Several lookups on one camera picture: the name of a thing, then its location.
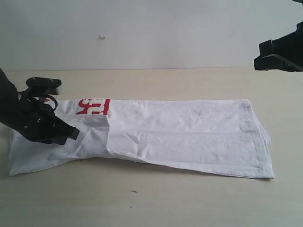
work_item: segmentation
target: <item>gray wall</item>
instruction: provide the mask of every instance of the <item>gray wall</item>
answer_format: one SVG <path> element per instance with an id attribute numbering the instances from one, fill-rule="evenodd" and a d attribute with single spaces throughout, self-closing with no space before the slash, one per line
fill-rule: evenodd
<path id="1" fill-rule="evenodd" d="M 2 0 L 0 67 L 252 66 L 260 42 L 301 20 L 291 0 Z"/>

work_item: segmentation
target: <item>red print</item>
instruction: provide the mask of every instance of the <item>red print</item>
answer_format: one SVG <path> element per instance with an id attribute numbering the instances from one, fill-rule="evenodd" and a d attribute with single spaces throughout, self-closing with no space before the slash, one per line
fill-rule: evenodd
<path id="1" fill-rule="evenodd" d="M 107 115 L 110 99 L 84 98 L 79 101 L 79 107 L 84 109 L 77 114 Z"/>

